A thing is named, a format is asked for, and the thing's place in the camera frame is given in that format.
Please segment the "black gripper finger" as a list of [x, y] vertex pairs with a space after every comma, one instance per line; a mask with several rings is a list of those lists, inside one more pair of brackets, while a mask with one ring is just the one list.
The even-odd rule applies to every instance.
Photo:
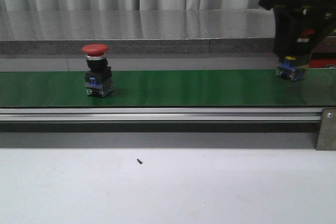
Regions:
[[335, 30], [335, 11], [307, 11], [310, 31], [306, 45], [306, 64], [310, 64], [315, 47]]
[[279, 57], [301, 56], [297, 46], [300, 32], [302, 8], [298, 7], [274, 7], [275, 17], [275, 42], [273, 52]]

